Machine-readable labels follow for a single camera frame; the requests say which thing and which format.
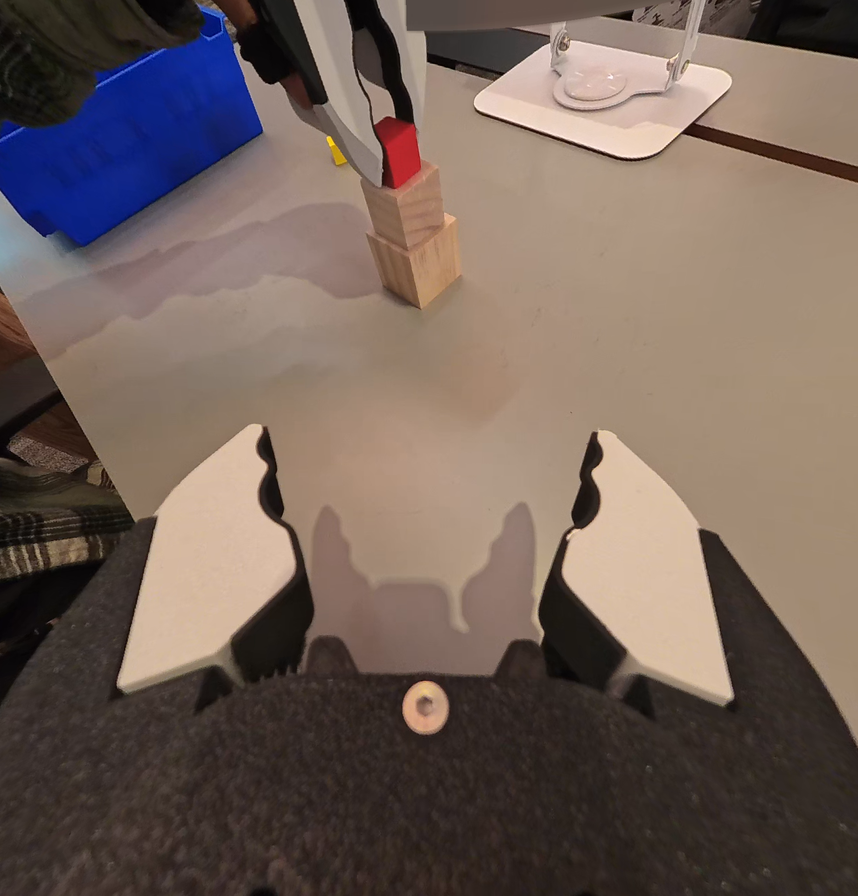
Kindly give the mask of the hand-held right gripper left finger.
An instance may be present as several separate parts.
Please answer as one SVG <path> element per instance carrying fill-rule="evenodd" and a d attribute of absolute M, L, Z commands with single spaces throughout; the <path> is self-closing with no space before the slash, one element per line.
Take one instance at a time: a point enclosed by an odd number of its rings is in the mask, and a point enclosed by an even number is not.
<path fill-rule="evenodd" d="M 300 667 L 313 598 L 267 428 L 244 427 L 160 504 L 117 688 L 202 670 L 245 686 Z"/>

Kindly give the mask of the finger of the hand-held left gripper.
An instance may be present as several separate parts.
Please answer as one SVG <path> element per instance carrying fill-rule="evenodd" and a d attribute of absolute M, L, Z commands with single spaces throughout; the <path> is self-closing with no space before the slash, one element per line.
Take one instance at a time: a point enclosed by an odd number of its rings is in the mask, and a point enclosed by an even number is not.
<path fill-rule="evenodd" d="M 295 1 L 326 100 L 316 118 L 361 178 L 382 185 L 383 151 L 354 58 L 354 31 L 344 1 Z"/>
<path fill-rule="evenodd" d="M 427 50 L 422 31 L 407 28 L 405 1 L 346 1 L 356 71 L 383 88 L 396 118 L 423 128 Z"/>

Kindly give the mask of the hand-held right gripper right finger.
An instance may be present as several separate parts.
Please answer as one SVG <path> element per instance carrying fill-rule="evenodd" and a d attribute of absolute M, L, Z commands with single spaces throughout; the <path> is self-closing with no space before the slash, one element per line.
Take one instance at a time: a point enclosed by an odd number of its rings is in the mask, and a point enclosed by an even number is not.
<path fill-rule="evenodd" d="M 538 619 L 552 678 L 620 700 L 640 679 L 734 699 L 698 521 L 610 431 L 588 440 Z"/>

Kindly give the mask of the red wooden cube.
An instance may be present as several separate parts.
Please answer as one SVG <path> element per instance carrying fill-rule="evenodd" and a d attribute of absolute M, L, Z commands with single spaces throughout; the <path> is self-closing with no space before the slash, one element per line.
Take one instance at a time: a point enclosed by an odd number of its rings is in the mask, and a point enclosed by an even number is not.
<path fill-rule="evenodd" d="M 386 117 L 374 131 L 382 150 L 381 186 L 398 189 L 422 168 L 417 129 L 411 122 Z"/>

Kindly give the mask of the small natural wooden cube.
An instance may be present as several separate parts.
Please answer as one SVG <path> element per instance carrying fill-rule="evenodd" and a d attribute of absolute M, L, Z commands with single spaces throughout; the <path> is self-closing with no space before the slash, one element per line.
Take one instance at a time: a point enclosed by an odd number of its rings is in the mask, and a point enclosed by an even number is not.
<path fill-rule="evenodd" d="M 445 222 L 439 168 L 423 161 L 398 188 L 361 179 L 372 232 L 404 250 L 421 245 Z"/>

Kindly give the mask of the large natural wooden cube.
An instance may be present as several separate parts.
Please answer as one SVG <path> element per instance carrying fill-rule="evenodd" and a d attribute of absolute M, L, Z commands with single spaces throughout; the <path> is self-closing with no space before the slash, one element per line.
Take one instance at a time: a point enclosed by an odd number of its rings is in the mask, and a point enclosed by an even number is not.
<path fill-rule="evenodd" d="M 371 231 L 366 238 L 382 286 L 413 307 L 426 308 L 461 277 L 458 221 L 451 214 L 410 249 Z"/>

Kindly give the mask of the person's left hand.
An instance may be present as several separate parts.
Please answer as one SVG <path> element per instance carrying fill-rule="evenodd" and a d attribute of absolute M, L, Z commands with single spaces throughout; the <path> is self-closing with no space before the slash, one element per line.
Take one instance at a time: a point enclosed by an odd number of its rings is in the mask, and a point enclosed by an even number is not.
<path fill-rule="evenodd" d="M 215 1 L 214 4 L 233 25 L 241 57 L 259 79 L 268 85 L 281 85 L 297 106 L 311 109 L 300 73 L 286 57 L 258 8 L 249 1 Z"/>

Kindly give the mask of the black flat tablet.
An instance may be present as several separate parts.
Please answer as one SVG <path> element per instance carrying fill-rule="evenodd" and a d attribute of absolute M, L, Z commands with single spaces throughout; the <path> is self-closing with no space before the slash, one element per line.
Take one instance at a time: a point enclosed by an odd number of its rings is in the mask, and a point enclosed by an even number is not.
<path fill-rule="evenodd" d="M 495 75 L 508 72 L 547 43 L 544 35 L 517 28 L 428 31 L 425 37 L 431 63 Z"/>

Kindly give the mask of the blue plastic bin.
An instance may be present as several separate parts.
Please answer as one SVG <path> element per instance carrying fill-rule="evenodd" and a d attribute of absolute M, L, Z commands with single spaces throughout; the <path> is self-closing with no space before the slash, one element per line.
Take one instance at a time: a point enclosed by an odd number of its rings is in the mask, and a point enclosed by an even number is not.
<path fill-rule="evenodd" d="M 68 122 L 0 128 L 0 192 L 40 236 L 85 246 L 263 132 L 220 12 L 199 39 L 100 73 Z"/>

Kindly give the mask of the person's plaid shirt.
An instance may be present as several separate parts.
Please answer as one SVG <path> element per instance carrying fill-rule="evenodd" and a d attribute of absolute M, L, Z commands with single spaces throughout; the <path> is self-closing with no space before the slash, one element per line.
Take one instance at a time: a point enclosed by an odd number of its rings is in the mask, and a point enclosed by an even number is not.
<path fill-rule="evenodd" d="M 62 472 L 0 458 L 0 584 L 101 563 L 133 526 L 99 462 Z"/>

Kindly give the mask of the person's dark trousers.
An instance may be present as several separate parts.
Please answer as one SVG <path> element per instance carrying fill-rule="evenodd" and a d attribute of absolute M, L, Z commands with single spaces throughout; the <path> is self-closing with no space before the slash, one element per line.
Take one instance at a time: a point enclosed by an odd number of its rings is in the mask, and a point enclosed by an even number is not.
<path fill-rule="evenodd" d="M 0 582 L 0 706 L 37 647 L 103 561 Z"/>

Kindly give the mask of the white stand with wooden board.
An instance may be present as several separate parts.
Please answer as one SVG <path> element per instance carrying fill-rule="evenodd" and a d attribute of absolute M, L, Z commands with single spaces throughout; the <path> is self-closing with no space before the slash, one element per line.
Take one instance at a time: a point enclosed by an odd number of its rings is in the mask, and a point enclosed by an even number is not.
<path fill-rule="evenodd" d="M 474 99 L 481 115 L 614 159 L 662 152 L 729 90 L 725 71 L 692 64 L 704 1 L 692 1 L 680 51 L 668 59 L 571 39 L 550 25 L 538 49 Z"/>

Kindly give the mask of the printed leaflet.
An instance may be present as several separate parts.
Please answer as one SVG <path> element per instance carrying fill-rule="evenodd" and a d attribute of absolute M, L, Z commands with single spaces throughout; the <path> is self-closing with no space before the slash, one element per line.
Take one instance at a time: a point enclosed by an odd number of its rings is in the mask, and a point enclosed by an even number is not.
<path fill-rule="evenodd" d="M 746 39 L 759 10 L 759 1 L 705 1 L 699 31 L 734 39 Z M 686 27 L 691 1 L 669 1 L 637 8 L 631 20 L 655 27 Z"/>

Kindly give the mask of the black table bracket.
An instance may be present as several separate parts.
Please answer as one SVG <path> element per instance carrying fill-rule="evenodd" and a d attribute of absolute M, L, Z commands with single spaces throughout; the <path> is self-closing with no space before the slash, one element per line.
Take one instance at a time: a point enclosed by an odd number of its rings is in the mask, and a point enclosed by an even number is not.
<path fill-rule="evenodd" d="M 21 429 L 62 401 L 62 392 L 38 356 L 0 371 L 0 452 Z"/>

